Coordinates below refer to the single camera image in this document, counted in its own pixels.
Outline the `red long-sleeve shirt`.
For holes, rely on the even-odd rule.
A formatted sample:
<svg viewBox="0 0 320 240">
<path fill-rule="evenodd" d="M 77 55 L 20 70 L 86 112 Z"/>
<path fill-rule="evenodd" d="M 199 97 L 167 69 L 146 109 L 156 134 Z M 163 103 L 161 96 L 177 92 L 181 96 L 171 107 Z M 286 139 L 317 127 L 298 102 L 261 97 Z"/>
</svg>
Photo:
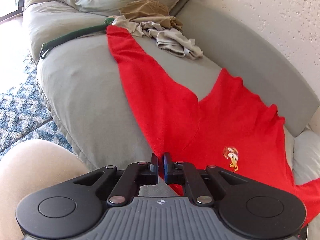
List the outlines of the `red long-sleeve shirt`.
<svg viewBox="0 0 320 240">
<path fill-rule="evenodd" d="M 213 164 L 297 196 L 306 221 L 319 214 L 319 180 L 294 182 L 285 152 L 285 119 L 240 77 L 221 70 L 202 100 L 176 83 L 124 28 L 106 29 L 131 111 L 153 152 L 205 168 Z"/>
</svg>

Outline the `brown crumpled garment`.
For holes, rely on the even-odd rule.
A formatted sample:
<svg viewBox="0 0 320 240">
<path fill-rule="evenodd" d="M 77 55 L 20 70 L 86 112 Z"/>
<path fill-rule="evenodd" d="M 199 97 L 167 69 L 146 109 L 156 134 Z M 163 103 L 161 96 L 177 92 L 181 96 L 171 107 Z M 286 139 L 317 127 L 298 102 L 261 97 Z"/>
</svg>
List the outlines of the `brown crumpled garment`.
<svg viewBox="0 0 320 240">
<path fill-rule="evenodd" d="M 169 8 L 158 0 L 137 0 L 119 9 L 127 20 L 142 23 L 155 22 L 165 29 L 175 28 L 182 31 L 183 24 L 175 16 L 169 15 Z"/>
</svg>

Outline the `grey-green sofa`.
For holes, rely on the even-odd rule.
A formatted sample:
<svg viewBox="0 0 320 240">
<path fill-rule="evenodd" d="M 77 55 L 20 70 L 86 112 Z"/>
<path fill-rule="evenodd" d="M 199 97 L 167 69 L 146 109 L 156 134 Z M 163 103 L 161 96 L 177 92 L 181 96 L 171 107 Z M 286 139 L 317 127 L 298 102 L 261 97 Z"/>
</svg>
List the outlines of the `grey-green sofa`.
<svg viewBox="0 0 320 240">
<path fill-rule="evenodd" d="M 28 161 L 30 192 L 108 164 L 126 167 L 168 152 L 197 168 L 216 165 L 290 192 L 306 207 L 319 206 L 319 178 L 298 185 L 286 155 L 292 129 L 274 104 L 264 103 L 233 72 L 244 66 L 257 77 L 266 69 L 283 79 L 292 65 L 240 23 L 187 2 L 180 11 L 192 34 L 208 27 L 204 56 L 190 60 L 158 49 L 146 37 L 109 26 L 101 34 L 68 41 L 39 58 L 41 43 L 103 17 L 59 2 L 30 5 L 23 14 L 40 94 L 73 147 L 38 141 Z"/>
</svg>

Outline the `beige crumpled garment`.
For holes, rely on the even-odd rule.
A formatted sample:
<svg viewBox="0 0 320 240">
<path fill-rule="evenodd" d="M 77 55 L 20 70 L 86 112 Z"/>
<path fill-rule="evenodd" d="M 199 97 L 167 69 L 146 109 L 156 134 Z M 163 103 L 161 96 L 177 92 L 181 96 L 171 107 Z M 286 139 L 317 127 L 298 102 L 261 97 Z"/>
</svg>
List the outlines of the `beige crumpled garment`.
<svg viewBox="0 0 320 240">
<path fill-rule="evenodd" d="M 112 25 L 126 29 L 132 36 L 154 38 L 159 49 L 176 57 L 186 57 L 191 60 L 203 57 L 203 51 L 196 45 L 195 40 L 186 38 L 176 28 L 165 29 L 159 23 L 152 21 L 132 22 L 125 16 L 116 17 Z"/>
</svg>

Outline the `blue patterned rug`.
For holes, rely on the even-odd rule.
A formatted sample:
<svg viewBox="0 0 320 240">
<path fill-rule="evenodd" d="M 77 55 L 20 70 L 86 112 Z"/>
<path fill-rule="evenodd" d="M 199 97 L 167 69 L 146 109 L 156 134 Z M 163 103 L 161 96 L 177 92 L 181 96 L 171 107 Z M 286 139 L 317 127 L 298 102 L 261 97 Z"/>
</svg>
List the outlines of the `blue patterned rug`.
<svg viewBox="0 0 320 240">
<path fill-rule="evenodd" d="M 17 144 L 32 139 L 53 142 L 72 152 L 40 97 L 37 67 L 30 56 L 22 61 L 22 67 L 22 83 L 1 93 L 1 157 Z"/>
</svg>

